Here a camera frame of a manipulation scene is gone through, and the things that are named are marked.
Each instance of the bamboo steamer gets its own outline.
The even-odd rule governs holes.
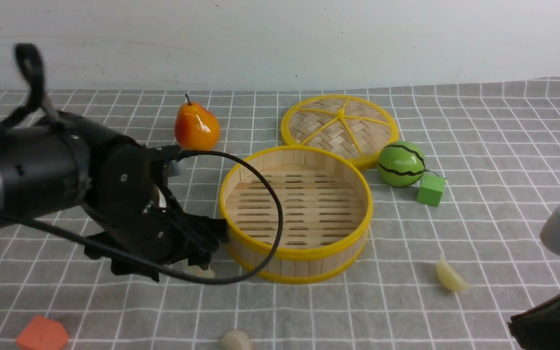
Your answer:
[[[399,137],[389,113],[347,95],[322,95],[298,103],[285,113],[280,131],[284,144],[325,149],[359,170],[373,168],[382,148]]]
[[[356,261],[369,235],[371,192],[360,171],[329,151],[280,146],[245,159],[269,181],[284,213],[282,241],[259,273],[279,283],[316,283]],[[271,250],[278,211],[257,177],[236,165],[220,189],[229,253],[252,270]]]

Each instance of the toy garlic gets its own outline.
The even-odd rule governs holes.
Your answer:
[[[197,266],[197,265],[189,266],[187,264],[187,262],[183,263],[183,272],[185,272],[189,275],[194,275],[194,276],[198,276],[198,277],[205,277],[207,279],[214,279],[215,278],[215,272],[213,272],[213,270],[211,270],[210,267],[209,267],[208,270],[202,270],[202,268],[200,268],[200,266]]]
[[[444,255],[440,255],[440,261],[436,264],[436,273],[440,284],[452,292],[464,292],[473,287],[446,262]]]
[[[224,350],[253,350],[252,341],[242,330],[231,330],[220,339]]]

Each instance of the toy watermelon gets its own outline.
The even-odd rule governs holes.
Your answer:
[[[397,141],[382,149],[377,171],[387,184],[395,187],[410,186],[425,172],[425,155],[415,144]]]

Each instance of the orange block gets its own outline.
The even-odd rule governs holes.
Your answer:
[[[52,319],[36,316],[16,338],[21,350],[62,350],[69,341],[64,326]]]

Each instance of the green block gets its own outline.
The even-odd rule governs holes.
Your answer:
[[[442,199],[445,185],[446,179],[443,177],[431,174],[423,175],[420,188],[418,188],[416,201],[427,204],[428,206],[437,207],[440,205],[440,199]]]

